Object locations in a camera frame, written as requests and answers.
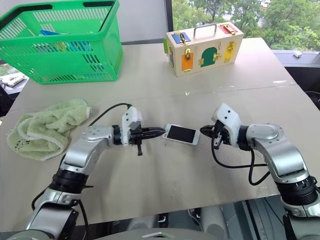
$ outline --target white table surface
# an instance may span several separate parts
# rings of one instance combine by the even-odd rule
[[[246,125],[276,123],[295,144],[320,180],[320,112],[300,89],[261,38],[242,41],[234,64],[175,77],[162,44],[126,45],[119,79],[40,85],[28,81],[0,126],[0,232],[22,230],[32,213],[31,201],[57,171],[61,156],[39,162],[14,153],[7,133],[24,113],[74,98],[92,107],[88,121],[71,133],[77,140],[87,125],[105,109],[119,102],[137,107],[142,126],[166,123],[199,129],[212,124],[214,110],[226,103]],[[121,124],[125,107],[99,120],[100,125]],[[187,208],[222,204],[278,194],[269,176],[258,186],[248,182],[248,169],[225,169],[213,162],[210,139],[200,136],[196,147],[162,137],[137,148],[115,147],[105,151],[83,191],[89,223],[147,216]],[[218,158],[230,165],[250,163],[250,153],[222,145]],[[256,163],[263,159],[256,153]],[[253,179],[267,171],[256,167]]]

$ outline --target colored door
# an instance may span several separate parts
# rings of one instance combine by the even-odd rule
[[[203,59],[203,63],[200,65],[200,67],[209,66],[212,64],[215,64],[216,61],[214,61],[214,54],[217,53],[217,49],[215,47],[210,47],[204,50],[202,53],[201,58]]]

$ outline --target white smartphone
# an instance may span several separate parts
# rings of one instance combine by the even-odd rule
[[[197,145],[200,137],[200,131],[168,123],[165,126],[165,133],[162,136],[165,139],[180,143]]]

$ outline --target green foliage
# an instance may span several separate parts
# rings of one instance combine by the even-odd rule
[[[196,8],[188,0],[173,0],[172,12],[175,31],[194,28],[196,24],[209,22],[212,19],[202,7]]]
[[[172,9],[175,30],[226,22],[227,11],[246,38],[262,37],[272,49],[320,51],[319,1],[271,0],[262,9],[261,0],[172,0]]]

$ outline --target light green towel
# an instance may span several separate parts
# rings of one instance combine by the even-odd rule
[[[40,161],[61,154],[70,130],[90,116],[91,108],[82,99],[74,99],[24,114],[7,137],[9,146],[19,155]]]

